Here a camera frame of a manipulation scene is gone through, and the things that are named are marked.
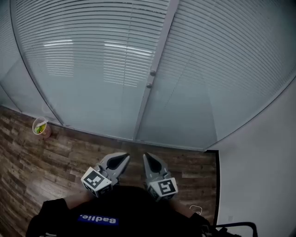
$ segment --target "blue logo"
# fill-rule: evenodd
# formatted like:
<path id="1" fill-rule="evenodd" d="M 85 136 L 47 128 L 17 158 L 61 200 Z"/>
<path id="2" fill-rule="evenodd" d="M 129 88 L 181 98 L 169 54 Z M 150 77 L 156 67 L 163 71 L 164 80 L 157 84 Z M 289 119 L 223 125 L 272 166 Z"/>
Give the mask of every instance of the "blue logo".
<path id="1" fill-rule="evenodd" d="M 103 217 L 103 216 L 94 216 L 94 215 L 80 215 L 78 221 L 91 222 L 99 225 L 118 225 L 119 219 Z"/>

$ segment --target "white wall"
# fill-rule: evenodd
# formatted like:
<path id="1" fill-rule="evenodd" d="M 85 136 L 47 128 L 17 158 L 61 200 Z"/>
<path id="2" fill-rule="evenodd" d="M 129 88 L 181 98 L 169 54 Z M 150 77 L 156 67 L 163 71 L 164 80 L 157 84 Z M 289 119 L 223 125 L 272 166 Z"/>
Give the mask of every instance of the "white wall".
<path id="1" fill-rule="evenodd" d="M 296 226 L 296 80 L 210 149 L 220 154 L 218 224 L 251 221 L 260 237 L 288 236 Z"/>

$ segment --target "horizontal blinds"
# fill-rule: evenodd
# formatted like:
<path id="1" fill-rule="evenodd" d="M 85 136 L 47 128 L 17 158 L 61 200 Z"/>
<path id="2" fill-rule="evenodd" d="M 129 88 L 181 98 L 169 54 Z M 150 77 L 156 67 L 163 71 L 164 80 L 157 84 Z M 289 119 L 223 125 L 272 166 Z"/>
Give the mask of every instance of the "horizontal blinds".
<path id="1" fill-rule="evenodd" d="M 169 0 L 16 0 L 22 50 L 65 125 L 131 139 Z"/>
<path id="2" fill-rule="evenodd" d="M 72 76 L 71 65 L 87 67 L 101 80 L 136 87 L 147 78 L 167 5 L 163 0 L 17 1 L 16 21 L 33 67 L 46 65 L 50 75 L 59 76 Z"/>
<path id="3" fill-rule="evenodd" d="M 43 116 L 51 122 L 58 123 L 24 65 L 14 36 L 10 13 L 10 1 L 0 1 L 0 85 L 5 91 L 4 98 L 7 94 L 12 101 L 11 104 L 6 99 L 7 103 L 4 106 L 31 117 Z"/>
<path id="4" fill-rule="evenodd" d="M 155 90 L 167 96 L 155 94 L 151 99 L 151 112 L 144 116 L 147 123 L 155 120 L 157 126 L 157 121 L 172 118 L 177 108 L 174 96 L 181 88 L 179 104 L 186 109 L 184 115 L 176 115 L 175 124 L 180 125 L 176 136 L 191 127 L 184 134 L 185 140 L 190 138 L 187 145 L 193 145 L 191 133 L 204 136 L 211 113 L 218 140 L 251 119 L 292 79 L 296 65 L 293 10 L 289 1 L 181 0 L 155 78 L 159 86 Z M 167 84 L 173 84 L 171 90 Z M 196 99 L 191 106 L 189 98 Z M 192 113 L 196 116 L 189 119 Z M 140 139 L 148 137 L 142 128 Z M 166 143 L 165 139 L 171 138 L 164 136 L 161 142 Z"/>

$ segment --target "printed tag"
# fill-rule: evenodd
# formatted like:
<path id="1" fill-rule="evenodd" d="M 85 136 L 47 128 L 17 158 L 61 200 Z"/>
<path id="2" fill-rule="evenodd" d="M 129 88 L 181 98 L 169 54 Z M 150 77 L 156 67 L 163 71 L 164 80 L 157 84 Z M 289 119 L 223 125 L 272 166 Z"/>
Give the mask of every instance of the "printed tag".
<path id="1" fill-rule="evenodd" d="M 171 180 L 161 181 L 158 183 L 158 185 L 162 195 L 174 193 L 176 191 Z"/>
<path id="2" fill-rule="evenodd" d="M 103 216 L 94 216 L 94 215 L 80 215 L 77 221 L 91 222 L 99 225 L 118 225 L 119 219 L 103 217 Z"/>

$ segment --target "person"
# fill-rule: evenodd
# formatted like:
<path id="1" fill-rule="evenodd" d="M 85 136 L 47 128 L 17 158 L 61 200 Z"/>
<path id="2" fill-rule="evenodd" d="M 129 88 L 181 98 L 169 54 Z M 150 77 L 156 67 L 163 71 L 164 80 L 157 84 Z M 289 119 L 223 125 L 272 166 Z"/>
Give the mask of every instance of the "person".
<path id="1" fill-rule="evenodd" d="M 102 236 L 127 234 L 207 236 L 209 222 L 176 199 L 155 202 L 140 187 L 115 185 L 100 198 L 85 190 L 46 201 L 31 220 L 27 237 Z"/>

